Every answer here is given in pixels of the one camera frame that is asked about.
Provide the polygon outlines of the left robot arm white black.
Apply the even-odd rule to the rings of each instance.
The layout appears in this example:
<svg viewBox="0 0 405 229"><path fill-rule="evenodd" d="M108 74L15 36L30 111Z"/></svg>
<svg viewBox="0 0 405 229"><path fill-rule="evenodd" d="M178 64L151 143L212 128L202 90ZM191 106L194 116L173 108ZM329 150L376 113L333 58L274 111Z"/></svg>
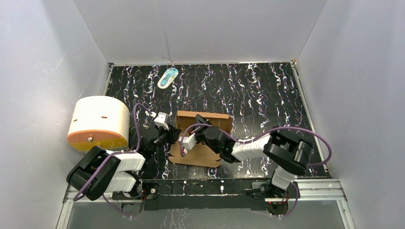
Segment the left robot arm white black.
<svg viewBox="0 0 405 229"><path fill-rule="evenodd" d="M74 200L84 197L96 200L106 192L125 192L138 198L143 186L135 172L157 158L165 148L176 143L181 130L169 124L168 129L154 127L145 130L134 151L110 151L92 147L68 173L66 182L78 192Z"/></svg>

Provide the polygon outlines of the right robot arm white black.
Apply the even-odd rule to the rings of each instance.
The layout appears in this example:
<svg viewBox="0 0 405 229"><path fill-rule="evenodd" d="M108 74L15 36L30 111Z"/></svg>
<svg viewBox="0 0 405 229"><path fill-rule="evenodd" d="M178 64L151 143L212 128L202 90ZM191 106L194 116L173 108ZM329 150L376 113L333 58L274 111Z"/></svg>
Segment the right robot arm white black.
<svg viewBox="0 0 405 229"><path fill-rule="evenodd" d="M182 147L189 150L199 143L228 163L267 157L277 164L268 184L252 184L245 192L253 198L282 198L289 185L306 173L313 151L310 142L285 128L277 128L259 138L239 140L198 114L189 136L182 140Z"/></svg>

